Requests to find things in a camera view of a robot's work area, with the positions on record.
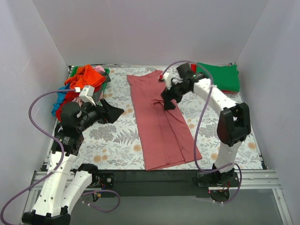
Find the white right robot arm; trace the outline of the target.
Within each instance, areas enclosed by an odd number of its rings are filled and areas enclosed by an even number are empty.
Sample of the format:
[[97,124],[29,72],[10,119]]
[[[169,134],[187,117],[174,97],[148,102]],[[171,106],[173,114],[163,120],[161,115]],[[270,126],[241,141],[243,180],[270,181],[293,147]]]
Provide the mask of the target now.
[[220,140],[219,153],[210,170],[199,168],[196,182],[204,187],[209,184],[223,186],[229,183],[237,167],[235,158],[243,141],[251,133],[249,107],[246,103],[237,103],[226,96],[215,84],[212,74],[200,63],[196,65],[201,72],[193,72],[191,61],[181,61],[177,67],[180,80],[173,82],[173,77],[166,70],[158,80],[165,83],[161,93],[165,110],[175,109],[183,95],[192,92],[206,100],[204,108],[210,106],[219,116],[217,135]]

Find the floral patterned table mat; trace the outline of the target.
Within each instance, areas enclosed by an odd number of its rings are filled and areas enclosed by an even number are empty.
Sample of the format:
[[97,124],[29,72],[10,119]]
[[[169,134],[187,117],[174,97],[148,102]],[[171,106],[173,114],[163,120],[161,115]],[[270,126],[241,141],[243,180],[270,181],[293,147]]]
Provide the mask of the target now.
[[[113,124],[95,123],[84,131],[84,142],[72,168],[77,169],[82,163],[93,163],[101,170],[143,170],[143,150],[127,75],[143,76],[155,70],[163,71],[165,67],[105,67],[110,69],[112,81],[105,89],[104,98],[109,104],[124,109],[124,113]],[[204,103],[205,99],[191,92],[184,95],[179,103],[193,138]],[[217,159],[220,145],[217,124],[217,114],[207,106],[197,138],[197,147],[202,155],[198,164],[202,169],[211,169]],[[243,170],[263,168],[253,132],[241,144],[235,163]]]

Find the grey crumpled t-shirt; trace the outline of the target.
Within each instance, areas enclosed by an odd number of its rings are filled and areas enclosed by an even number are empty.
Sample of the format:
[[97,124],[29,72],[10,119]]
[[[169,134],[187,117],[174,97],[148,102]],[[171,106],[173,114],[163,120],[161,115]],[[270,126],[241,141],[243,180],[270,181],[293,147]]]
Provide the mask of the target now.
[[100,99],[103,98],[104,96],[104,92],[105,92],[105,89],[108,85],[109,82],[111,82],[111,78],[109,76],[109,71],[105,71],[105,73],[103,73],[103,76],[105,77],[105,82],[101,84],[101,87],[98,91],[95,91],[92,98],[93,100],[95,101],[96,104],[98,104],[100,102]]

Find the red crumpled t-shirt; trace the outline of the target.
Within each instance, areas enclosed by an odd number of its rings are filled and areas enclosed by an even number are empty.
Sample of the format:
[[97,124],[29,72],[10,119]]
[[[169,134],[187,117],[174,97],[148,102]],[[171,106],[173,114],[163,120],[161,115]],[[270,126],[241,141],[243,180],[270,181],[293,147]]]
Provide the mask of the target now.
[[61,121],[61,113],[62,113],[62,107],[68,103],[68,102],[72,102],[72,100],[74,98],[77,98],[79,96],[79,93],[76,93],[75,91],[69,91],[67,92],[65,99],[63,101],[63,103],[60,105],[60,108],[57,110],[56,112],[56,118]]

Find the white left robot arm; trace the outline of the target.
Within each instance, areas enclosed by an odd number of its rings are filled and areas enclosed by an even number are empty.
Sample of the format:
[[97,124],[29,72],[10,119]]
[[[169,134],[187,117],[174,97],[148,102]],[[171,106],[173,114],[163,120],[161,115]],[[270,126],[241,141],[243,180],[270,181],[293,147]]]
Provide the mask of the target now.
[[86,188],[94,188],[93,201],[97,201],[102,192],[113,187],[114,175],[101,173],[94,164],[81,164],[74,171],[75,176],[66,184],[73,163],[84,141],[83,132],[94,123],[113,124],[123,109],[111,106],[105,99],[100,105],[69,102],[62,107],[61,121],[57,124],[52,144],[47,178],[44,180],[36,203],[22,216],[22,222],[28,225],[68,225],[71,211]]

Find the orange crumpled t-shirt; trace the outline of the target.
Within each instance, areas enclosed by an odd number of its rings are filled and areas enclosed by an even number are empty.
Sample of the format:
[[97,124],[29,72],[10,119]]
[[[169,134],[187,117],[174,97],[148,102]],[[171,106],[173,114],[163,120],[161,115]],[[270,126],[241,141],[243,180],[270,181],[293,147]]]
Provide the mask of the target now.
[[64,84],[69,84],[71,89],[79,87],[82,89],[84,86],[92,86],[95,89],[104,83],[106,78],[97,72],[91,65],[78,67],[74,76],[68,78]]

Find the green plastic laundry tray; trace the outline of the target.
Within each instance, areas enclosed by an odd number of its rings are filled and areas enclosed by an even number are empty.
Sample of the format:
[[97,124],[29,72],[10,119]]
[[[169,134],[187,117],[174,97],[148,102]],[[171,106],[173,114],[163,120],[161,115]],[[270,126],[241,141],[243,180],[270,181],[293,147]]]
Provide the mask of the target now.
[[70,88],[84,87],[85,85],[93,86],[94,93],[101,99],[104,95],[107,83],[111,81],[109,77],[110,69],[102,66],[92,67],[85,65],[83,67],[74,67],[65,85],[70,84]]

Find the light pink crumpled t-shirt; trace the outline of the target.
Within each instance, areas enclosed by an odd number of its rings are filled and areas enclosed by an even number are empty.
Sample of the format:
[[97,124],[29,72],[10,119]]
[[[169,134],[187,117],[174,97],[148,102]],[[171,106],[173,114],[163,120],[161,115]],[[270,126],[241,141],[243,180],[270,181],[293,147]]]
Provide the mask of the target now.
[[105,73],[105,69],[102,66],[96,66],[96,67],[93,67],[93,69],[96,70],[100,74]]

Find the dusty rose t-shirt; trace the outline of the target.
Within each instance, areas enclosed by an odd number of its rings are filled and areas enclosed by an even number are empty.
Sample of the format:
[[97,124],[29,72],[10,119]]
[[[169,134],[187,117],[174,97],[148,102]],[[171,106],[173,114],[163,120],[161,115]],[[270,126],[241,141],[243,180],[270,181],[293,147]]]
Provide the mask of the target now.
[[202,158],[179,107],[164,109],[161,92],[165,84],[158,81],[161,73],[155,70],[143,76],[127,76],[147,171]]

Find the green folded t-shirt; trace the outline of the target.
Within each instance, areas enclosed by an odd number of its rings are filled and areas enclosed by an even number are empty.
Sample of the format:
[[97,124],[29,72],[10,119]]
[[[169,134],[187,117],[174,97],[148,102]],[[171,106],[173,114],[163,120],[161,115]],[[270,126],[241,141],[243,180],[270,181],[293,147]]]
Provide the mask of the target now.
[[200,63],[206,70],[208,70],[212,77],[214,84],[222,91],[239,92],[239,72],[237,65],[214,66]]

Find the blue crumpled t-shirt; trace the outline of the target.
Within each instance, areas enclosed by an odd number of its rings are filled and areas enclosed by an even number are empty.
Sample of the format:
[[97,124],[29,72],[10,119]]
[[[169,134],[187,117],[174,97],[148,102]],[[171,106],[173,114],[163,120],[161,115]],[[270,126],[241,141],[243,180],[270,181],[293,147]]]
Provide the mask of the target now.
[[[70,89],[69,83],[66,84],[65,86],[59,88],[59,90],[67,90],[67,89]],[[66,94],[67,94],[66,91],[57,92],[58,97],[57,97],[56,103],[53,104],[53,108],[52,108],[52,112],[51,112],[53,117],[56,116],[56,112],[60,108],[60,105],[63,103]]]

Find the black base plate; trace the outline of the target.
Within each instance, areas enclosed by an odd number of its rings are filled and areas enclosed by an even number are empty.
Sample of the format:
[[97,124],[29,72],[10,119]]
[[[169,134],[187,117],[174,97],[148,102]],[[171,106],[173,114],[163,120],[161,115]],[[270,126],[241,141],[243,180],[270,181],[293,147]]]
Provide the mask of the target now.
[[196,196],[208,198],[219,190],[214,182],[204,183],[196,170],[98,170],[92,175],[92,188],[113,190],[121,197]]

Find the pink folded t-shirt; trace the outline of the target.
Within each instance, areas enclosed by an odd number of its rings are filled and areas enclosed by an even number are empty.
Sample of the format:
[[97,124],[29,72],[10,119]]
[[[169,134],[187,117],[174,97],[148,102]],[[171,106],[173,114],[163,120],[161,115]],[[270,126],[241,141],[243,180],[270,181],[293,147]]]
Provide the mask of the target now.
[[238,94],[239,92],[235,92],[235,91],[228,91],[228,90],[223,90],[222,91],[224,94],[232,94],[232,95],[234,95],[234,94]]

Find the red folded t-shirt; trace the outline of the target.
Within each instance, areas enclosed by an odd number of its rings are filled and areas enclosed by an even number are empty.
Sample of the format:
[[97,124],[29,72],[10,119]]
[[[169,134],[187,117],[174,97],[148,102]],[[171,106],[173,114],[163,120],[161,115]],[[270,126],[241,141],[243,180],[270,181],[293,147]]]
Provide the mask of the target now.
[[193,72],[196,72],[196,70],[197,70],[197,65],[196,64],[190,64],[190,66],[191,66],[191,70],[193,71]]

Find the aluminium frame rail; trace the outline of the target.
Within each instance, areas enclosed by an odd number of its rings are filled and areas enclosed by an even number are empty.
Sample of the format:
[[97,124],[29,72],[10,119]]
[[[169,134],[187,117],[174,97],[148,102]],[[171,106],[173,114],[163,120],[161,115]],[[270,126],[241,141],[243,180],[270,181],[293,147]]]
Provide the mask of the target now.
[[292,225],[274,170],[245,170],[239,194],[231,202],[211,204],[211,219],[226,225]]

